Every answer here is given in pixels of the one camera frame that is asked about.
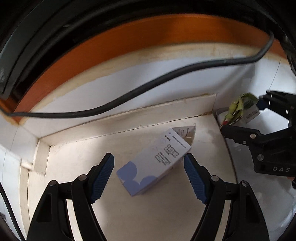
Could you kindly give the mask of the green yellow wrapper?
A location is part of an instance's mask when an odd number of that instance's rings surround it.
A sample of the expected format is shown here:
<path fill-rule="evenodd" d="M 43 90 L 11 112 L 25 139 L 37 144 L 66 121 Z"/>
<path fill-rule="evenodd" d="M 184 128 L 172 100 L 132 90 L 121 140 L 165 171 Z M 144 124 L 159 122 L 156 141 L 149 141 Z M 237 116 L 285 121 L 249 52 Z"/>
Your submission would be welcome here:
<path fill-rule="evenodd" d="M 230 104 L 220 127 L 234 125 L 240 120 L 248 123 L 259 116 L 258 101 L 259 99 L 251 93 L 244 93 L 239 96 Z"/>

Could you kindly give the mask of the blue white carton box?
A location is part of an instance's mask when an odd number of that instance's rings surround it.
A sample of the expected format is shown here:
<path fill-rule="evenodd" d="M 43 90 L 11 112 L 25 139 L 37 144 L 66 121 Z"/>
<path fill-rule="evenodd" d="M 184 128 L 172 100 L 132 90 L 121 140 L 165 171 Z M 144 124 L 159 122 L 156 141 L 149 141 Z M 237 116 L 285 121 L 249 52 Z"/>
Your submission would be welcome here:
<path fill-rule="evenodd" d="M 195 130 L 195 126 L 168 129 L 116 172 L 130 196 L 145 192 L 182 160 L 191 150 Z"/>

